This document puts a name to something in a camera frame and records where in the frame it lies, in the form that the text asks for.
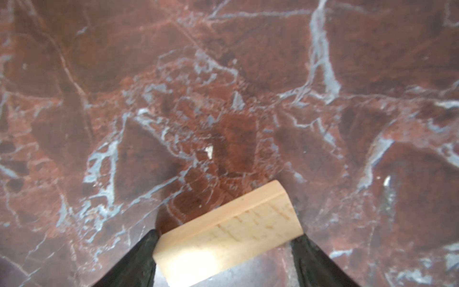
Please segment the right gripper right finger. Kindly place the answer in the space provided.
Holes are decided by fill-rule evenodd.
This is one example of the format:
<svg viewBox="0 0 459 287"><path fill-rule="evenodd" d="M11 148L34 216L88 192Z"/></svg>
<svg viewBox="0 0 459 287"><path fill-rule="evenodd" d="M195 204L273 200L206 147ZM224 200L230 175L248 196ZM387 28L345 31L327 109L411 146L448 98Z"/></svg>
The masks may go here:
<svg viewBox="0 0 459 287"><path fill-rule="evenodd" d="M290 245L300 287L360 287L306 234Z"/></svg>

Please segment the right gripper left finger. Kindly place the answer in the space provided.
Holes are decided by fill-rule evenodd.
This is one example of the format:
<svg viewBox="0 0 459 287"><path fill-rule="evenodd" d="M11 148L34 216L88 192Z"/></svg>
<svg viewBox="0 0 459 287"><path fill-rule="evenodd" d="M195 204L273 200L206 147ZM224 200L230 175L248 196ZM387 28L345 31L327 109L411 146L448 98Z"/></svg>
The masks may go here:
<svg viewBox="0 0 459 287"><path fill-rule="evenodd" d="M153 252L158 240L158 231L150 230L93 286L153 287L156 270Z"/></svg>

